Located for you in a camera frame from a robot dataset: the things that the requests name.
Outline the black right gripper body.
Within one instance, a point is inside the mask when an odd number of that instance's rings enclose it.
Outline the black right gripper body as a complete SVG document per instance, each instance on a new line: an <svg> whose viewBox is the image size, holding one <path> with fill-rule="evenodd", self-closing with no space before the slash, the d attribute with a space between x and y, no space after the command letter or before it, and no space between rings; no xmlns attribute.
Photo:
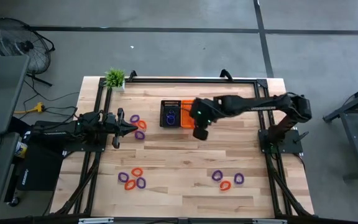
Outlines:
<svg viewBox="0 0 358 224"><path fill-rule="evenodd" d="M219 104L213 98L195 98L191 105L190 116L194 119L195 127L193 136L205 141L208 138L208 126L215 123L219 118Z"/></svg>

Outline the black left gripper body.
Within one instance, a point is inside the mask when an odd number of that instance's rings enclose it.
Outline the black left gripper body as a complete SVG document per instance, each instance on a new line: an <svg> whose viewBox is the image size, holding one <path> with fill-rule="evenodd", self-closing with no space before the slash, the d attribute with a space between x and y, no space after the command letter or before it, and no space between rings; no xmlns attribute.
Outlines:
<svg viewBox="0 0 358 224"><path fill-rule="evenodd" d="M118 108L116 115L116 123L114 125L104 125L104 130L108 134L114 134L112 145L114 148L119 148L119 136L121 135L121 123L124 118L124 110L122 108Z"/></svg>

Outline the orange plastic basket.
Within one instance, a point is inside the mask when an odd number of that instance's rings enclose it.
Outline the orange plastic basket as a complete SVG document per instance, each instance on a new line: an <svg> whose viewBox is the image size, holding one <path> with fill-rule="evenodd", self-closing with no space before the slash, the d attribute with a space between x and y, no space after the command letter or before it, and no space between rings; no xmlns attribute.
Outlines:
<svg viewBox="0 0 358 224"><path fill-rule="evenodd" d="M191 106L193 100L182 100L181 101L181 127L182 128L191 128L195 127L195 121L190 116Z"/></svg>

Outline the black plastic basket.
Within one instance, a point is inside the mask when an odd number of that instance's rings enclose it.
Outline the black plastic basket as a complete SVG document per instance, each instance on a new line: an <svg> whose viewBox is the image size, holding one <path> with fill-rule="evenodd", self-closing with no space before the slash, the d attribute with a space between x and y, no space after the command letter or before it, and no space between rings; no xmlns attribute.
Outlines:
<svg viewBox="0 0 358 224"><path fill-rule="evenodd" d="M176 113L175 124L169 126L166 123L166 118L169 110ZM162 100L160 104L160 127L163 128L179 128L181 126L181 101L180 100Z"/></svg>

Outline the green plant in white pot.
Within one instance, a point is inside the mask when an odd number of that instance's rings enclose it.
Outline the green plant in white pot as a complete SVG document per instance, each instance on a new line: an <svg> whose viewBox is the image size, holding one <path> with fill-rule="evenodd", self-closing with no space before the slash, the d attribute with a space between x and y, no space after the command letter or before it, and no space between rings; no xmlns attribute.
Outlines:
<svg viewBox="0 0 358 224"><path fill-rule="evenodd" d="M104 86L112 91L123 92L125 89L124 70L110 68L110 70L105 72Z"/></svg>

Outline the yellow power plug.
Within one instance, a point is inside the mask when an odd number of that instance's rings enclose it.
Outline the yellow power plug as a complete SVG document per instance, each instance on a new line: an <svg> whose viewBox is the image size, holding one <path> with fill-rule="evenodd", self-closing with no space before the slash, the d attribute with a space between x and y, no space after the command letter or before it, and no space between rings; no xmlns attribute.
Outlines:
<svg viewBox="0 0 358 224"><path fill-rule="evenodd" d="M41 113L44 110L45 106L42 102L38 102L35 107L29 110L24 111L15 111L15 114L26 114L26 113Z"/></svg>

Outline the black box with white logo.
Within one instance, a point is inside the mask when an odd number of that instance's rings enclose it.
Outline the black box with white logo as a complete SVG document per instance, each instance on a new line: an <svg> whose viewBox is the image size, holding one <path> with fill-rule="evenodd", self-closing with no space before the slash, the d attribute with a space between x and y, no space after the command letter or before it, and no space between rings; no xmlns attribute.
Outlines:
<svg viewBox="0 0 358 224"><path fill-rule="evenodd" d="M29 146L16 189L20 191L55 190L62 162L61 153L38 145Z"/></svg>

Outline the white yellow can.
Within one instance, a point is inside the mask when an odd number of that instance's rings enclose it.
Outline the white yellow can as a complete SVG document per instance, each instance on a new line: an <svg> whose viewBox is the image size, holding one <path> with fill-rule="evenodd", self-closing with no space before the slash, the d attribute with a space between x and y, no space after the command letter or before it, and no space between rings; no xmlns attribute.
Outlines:
<svg viewBox="0 0 358 224"><path fill-rule="evenodd" d="M17 145L16 145L16 149L15 149L14 155L15 155L16 157L20 157L20 158L24 159L24 158L25 158L26 151L27 151L27 148L28 148L27 144L18 141L18 142L17 142Z"/></svg>

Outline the black floor fan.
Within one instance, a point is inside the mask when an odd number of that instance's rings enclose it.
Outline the black floor fan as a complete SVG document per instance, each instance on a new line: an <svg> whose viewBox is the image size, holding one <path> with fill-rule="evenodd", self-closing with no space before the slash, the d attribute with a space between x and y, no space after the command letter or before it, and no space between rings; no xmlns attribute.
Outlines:
<svg viewBox="0 0 358 224"><path fill-rule="evenodd" d="M30 25L18 19L0 18L0 55L29 57L26 75L49 87L51 83L38 78L51 64L54 43L39 34Z"/></svg>

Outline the black aluminium table frame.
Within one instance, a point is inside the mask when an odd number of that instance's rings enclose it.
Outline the black aluminium table frame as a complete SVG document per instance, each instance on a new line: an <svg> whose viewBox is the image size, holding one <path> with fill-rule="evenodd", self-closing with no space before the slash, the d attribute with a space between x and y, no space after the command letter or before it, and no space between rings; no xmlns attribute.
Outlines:
<svg viewBox="0 0 358 224"><path fill-rule="evenodd" d="M107 144L101 155L96 182L85 188L81 208L94 217L154 218L272 218L272 192L265 156L259 149L258 130L269 124L268 116L256 112L222 119L209 127L206 141L193 137L190 129L160 127L162 100L192 100L219 95L253 97L256 93L280 95L281 78L257 83L251 78L228 82L222 78L135 77L125 90L112 93L109 110L122 108L126 117L138 114L147 123L145 139L132 134L121 139L119 149ZM125 190L120 172L137 179L131 170L140 167L146 188ZM216 182L215 170L223 172ZM243 184L234 183L242 173ZM229 180L232 187L221 191Z"/></svg>

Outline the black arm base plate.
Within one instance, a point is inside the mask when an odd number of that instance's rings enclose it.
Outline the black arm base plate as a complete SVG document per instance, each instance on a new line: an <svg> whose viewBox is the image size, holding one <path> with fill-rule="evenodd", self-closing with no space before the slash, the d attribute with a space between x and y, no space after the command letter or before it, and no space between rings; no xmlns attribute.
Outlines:
<svg viewBox="0 0 358 224"><path fill-rule="evenodd" d="M102 123L84 119L70 122L70 129L63 137L64 150L103 152L106 148L107 134L103 132Z"/></svg>
<svg viewBox="0 0 358 224"><path fill-rule="evenodd" d="M291 129L285 134L285 138L278 143L272 143L268 139L268 131L259 130L259 144L261 152L265 154L301 154L303 155L303 148L301 140L308 135L309 132L299 133L297 129Z"/></svg>

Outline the silver metal bracket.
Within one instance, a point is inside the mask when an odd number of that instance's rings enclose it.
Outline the silver metal bracket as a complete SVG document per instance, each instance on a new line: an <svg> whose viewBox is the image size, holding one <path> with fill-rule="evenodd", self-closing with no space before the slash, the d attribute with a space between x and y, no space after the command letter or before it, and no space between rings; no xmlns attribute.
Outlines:
<svg viewBox="0 0 358 224"><path fill-rule="evenodd" d="M112 217L102 218L81 218L78 220L78 224L112 224L114 219Z"/></svg>
<svg viewBox="0 0 358 224"><path fill-rule="evenodd" d="M256 218L252 220L252 224L288 224L286 220Z"/></svg>

